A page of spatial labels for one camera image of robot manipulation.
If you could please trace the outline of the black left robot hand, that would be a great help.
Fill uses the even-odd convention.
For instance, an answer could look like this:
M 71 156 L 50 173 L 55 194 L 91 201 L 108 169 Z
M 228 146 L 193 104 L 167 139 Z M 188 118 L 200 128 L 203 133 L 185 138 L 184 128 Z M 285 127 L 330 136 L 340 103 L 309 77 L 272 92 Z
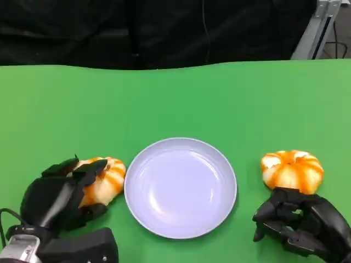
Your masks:
M 78 161 L 74 157 L 53 164 L 29 185 L 20 206 L 20 216 L 27 224 L 58 235 L 63 230 L 83 227 L 107 212 L 107 206 L 100 201 L 82 204 L 88 196 L 84 189 L 93 185 L 107 160 L 79 167 Z

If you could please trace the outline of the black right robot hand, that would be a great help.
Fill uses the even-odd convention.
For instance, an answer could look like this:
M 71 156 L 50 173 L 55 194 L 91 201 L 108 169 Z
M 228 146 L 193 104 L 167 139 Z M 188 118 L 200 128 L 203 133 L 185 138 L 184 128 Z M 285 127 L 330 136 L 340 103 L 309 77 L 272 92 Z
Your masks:
M 317 194 L 276 187 L 252 220 L 254 242 L 271 236 L 285 250 L 301 256 L 350 262 L 350 226 L 332 203 Z

